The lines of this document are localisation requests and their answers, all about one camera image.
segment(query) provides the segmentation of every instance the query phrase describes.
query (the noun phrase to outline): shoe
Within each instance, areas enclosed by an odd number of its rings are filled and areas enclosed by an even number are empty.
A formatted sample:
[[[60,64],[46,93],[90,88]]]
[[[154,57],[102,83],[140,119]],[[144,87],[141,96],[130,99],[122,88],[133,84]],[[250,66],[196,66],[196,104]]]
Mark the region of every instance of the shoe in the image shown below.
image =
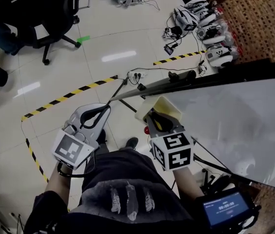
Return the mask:
[[[127,141],[126,147],[131,147],[135,150],[137,143],[138,143],[138,138],[132,137]]]
[[[17,53],[19,52],[19,50],[21,50],[24,46],[25,46],[24,43],[19,43],[17,50],[15,52],[12,52],[11,55],[13,55],[13,56],[17,55]]]
[[[106,143],[106,132],[104,129],[100,132],[100,135],[98,136],[96,141],[99,145]]]

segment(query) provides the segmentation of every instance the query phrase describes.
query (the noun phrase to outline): robotic hand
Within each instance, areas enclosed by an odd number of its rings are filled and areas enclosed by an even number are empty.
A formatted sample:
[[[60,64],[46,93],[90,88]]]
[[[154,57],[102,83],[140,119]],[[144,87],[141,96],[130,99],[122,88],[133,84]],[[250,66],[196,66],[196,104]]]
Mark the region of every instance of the robotic hand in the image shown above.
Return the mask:
[[[85,177],[88,173],[66,174],[61,171],[61,167],[64,164],[76,170],[91,154],[93,154],[95,168],[95,151],[99,148],[96,140],[103,130],[109,114],[110,106],[108,104],[94,103],[77,108],[70,116],[63,129],[59,130],[52,148],[54,157],[59,161],[57,167],[59,174],[66,177]]]
[[[145,119],[152,154],[164,170],[177,170],[193,162],[193,140],[176,118],[152,109]]]

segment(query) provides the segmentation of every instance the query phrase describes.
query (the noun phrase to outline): white tile floor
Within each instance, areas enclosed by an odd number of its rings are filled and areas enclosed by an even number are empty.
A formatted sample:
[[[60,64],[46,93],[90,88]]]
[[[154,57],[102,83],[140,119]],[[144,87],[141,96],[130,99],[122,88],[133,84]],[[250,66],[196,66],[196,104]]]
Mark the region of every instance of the white tile floor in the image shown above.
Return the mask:
[[[90,40],[75,49],[71,44],[60,41],[54,44],[48,58],[49,66],[44,66],[41,59],[43,49],[24,47],[18,55],[12,57],[0,50],[0,66],[9,73],[8,83],[0,88],[0,211],[5,215],[8,225],[15,222],[8,213],[20,213],[23,221],[28,218],[36,195],[43,192],[46,183],[30,156],[25,143],[25,136],[20,128],[22,115],[43,106],[79,87],[94,81],[118,75],[125,78],[134,68],[152,68],[154,61],[168,58],[163,50],[165,41],[161,35],[172,9],[182,0],[156,0],[160,7],[157,11],[147,4],[129,8],[119,8],[112,0],[92,0],[92,7],[78,12],[80,23],[74,25],[67,33],[68,37],[77,39],[89,35]],[[80,0],[80,7],[87,0]],[[40,37],[46,35],[43,27],[37,27]],[[192,35],[183,39],[182,44],[172,56],[197,51],[197,44]],[[132,51],[133,56],[112,61],[103,61],[104,57]],[[194,68],[200,56],[165,63],[166,69]],[[143,84],[167,77],[166,70],[145,71],[147,76]],[[209,67],[208,74],[215,72]],[[23,131],[30,139],[34,153],[47,176],[55,165],[50,148],[58,129],[79,106],[94,102],[107,102],[121,84],[116,80],[95,89],[82,92],[23,123]],[[34,88],[22,93],[22,88]],[[128,85],[121,92],[134,89]],[[142,99],[127,99],[133,107],[138,108]],[[150,155],[144,125],[134,118],[131,110],[119,102],[111,104],[111,115],[106,124],[108,147],[111,151],[124,146],[128,138],[139,138],[137,150]],[[196,152],[202,158],[213,162],[212,157],[197,147]],[[172,185],[172,173],[163,172],[154,161],[160,175]],[[191,170],[198,181],[202,181],[201,167],[193,164]],[[73,179],[69,207],[77,206],[81,194],[82,179]]]

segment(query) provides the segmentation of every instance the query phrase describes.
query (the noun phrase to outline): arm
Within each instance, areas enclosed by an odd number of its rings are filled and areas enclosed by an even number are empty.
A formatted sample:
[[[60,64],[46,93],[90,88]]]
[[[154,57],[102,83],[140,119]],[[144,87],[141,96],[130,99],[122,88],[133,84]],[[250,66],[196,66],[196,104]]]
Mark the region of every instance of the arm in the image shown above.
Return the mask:
[[[188,167],[174,170],[173,174],[178,189],[191,201],[194,201],[197,197],[204,196],[204,193],[195,181],[195,178]]]
[[[57,172],[57,165],[58,163],[56,163],[55,165],[55,168],[50,177],[50,181],[46,186],[45,191],[56,192],[61,197],[61,199],[65,202],[65,204],[68,205],[71,179],[68,177],[59,175]],[[63,165],[61,169],[63,172],[67,174],[73,173],[73,171],[65,165]]]

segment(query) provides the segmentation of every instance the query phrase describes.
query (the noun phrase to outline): whiteboard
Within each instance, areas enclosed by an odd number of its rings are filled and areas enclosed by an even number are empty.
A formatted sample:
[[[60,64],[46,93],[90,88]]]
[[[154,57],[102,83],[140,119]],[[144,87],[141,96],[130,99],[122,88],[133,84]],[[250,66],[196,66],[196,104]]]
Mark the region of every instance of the whiteboard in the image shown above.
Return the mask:
[[[233,173],[275,186],[275,79],[164,94],[181,124]]]

